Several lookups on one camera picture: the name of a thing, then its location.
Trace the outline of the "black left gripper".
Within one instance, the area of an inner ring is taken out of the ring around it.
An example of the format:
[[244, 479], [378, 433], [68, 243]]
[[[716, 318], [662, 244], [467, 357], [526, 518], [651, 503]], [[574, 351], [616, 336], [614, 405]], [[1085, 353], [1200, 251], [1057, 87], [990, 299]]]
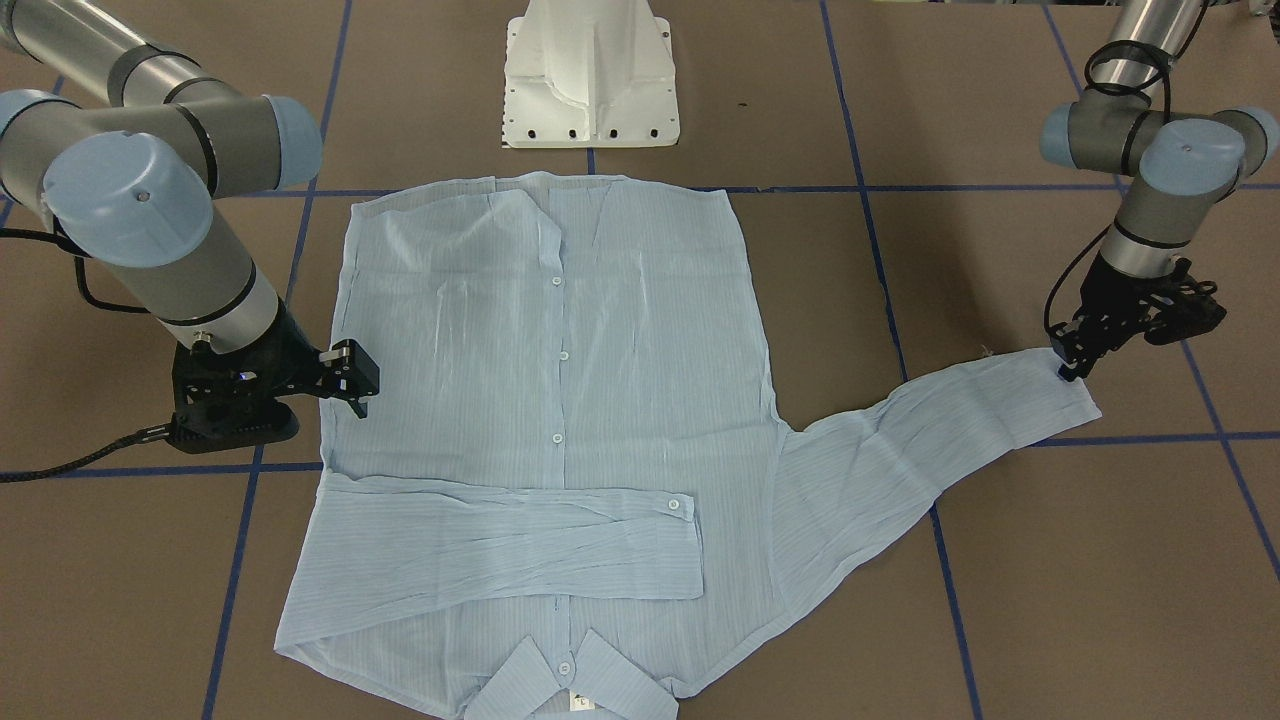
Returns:
[[1082, 282], [1079, 309], [1069, 322], [1050, 327], [1059, 375], [1080, 379], [1135, 336], [1164, 346], [1215, 331], [1228, 310], [1215, 297], [1217, 284], [1196, 279], [1190, 266], [1190, 259], [1176, 256], [1170, 273], [1135, 278], [1097, 256]]

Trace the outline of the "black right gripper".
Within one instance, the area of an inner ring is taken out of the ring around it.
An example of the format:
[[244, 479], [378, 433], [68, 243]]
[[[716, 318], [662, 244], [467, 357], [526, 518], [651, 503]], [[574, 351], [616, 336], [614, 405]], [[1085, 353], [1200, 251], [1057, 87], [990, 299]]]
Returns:
[[323, 351], [280, 304], [265, 334], [244, 348], [216, 354], [206, 340], [177, 348], [172, 447], [211, 454], [288, 441], [300, 423], [282, 400], [293, 395], [337, 398], [365, 419], [380, 379], [380, 366], [356, 340]]

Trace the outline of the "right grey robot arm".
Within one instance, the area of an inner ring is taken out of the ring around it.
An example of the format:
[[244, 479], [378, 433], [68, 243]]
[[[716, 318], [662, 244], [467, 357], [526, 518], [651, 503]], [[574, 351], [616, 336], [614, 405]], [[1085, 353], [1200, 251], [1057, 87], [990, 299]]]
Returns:
[[101, 263], [175, 340], [172, 416], [106, 452], [282, 442], [298, 430], [294, 395], [366, 418], [375, 361], [352, 340], [314, 346], [215, 206], [316, 178], [308, 109], [242, 94], [91, 1], [5, 1], [3, 46], [102, 101], [4, 92], [3, 192], [40, 217], [37, 240]]

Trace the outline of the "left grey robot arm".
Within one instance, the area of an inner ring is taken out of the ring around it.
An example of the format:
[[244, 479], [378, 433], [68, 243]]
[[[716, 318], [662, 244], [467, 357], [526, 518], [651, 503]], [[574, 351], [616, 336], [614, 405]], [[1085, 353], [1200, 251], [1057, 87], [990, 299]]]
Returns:
[[1124, 3], [1110, 40], [1084, 65], [1078, 100], [1044, 122], [1047, 161], [1130, 182], [1114, 219], [1076, 256], [1089, 265], [1079, 309], [1066, 322], [1042, 316], [1065, 380], [1088, 377], [1134, 337], [1174, 345], [1228, 315], [1217, 286], [1190, 273], [1187, 246], [1210, 210], [1276, 155], [1277, 120], [1258, 108], [1172, 109], [1172, 69], [1207, 9]]

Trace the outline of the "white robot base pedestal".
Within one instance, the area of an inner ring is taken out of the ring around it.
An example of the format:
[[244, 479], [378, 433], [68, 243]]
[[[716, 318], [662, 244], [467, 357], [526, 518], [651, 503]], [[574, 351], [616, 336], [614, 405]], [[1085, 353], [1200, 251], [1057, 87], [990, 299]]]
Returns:
[[507, 149], [649, 149], [681, 136], [671, 24], [648, 1], [531, 1], [506, 27]]

